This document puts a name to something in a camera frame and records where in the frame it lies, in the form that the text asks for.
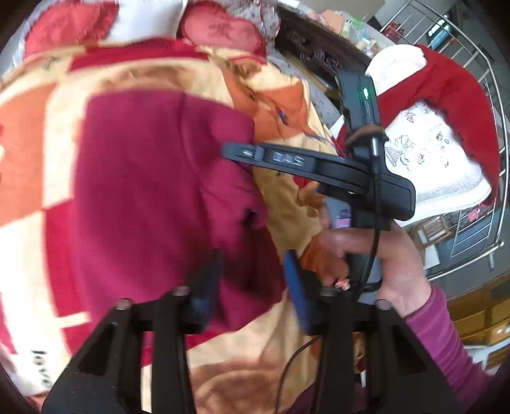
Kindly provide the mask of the right forearm purple sleeve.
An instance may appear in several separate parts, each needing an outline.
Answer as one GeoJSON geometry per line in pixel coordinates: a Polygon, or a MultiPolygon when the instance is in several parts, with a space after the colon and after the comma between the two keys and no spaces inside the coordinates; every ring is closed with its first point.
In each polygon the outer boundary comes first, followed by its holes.
{"type": "Polygon", "coordinates": [[[472,361],[464,348],[443,291],[433,285],[427,302],[405,321],[441,370],[463,411],[469,409],[486,391],[492,377],[472,361]]]}

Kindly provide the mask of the right hand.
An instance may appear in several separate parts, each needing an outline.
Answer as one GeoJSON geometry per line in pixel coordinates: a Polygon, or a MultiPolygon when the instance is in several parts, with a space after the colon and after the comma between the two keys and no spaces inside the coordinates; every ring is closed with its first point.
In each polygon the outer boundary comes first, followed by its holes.
{"type": "MultiPolygon", "coordinates": [[[[302,266],[316,273],[323,285],[346,285],[351,271],[349,254],[369,255],[374,241],[372,229],[333,229],[325,196],[316,193],[318,184],[310,182],[298,191],[296,203],[317,218],[321,232],[312,238],[301,256],[302,266]]],[[[393,223],[380,233],[377,257],[380,259],[382,285],[378,298],[389,301],[401,317],[420,309],[431,296],[419,252],[407,233],[393,223]]]]}

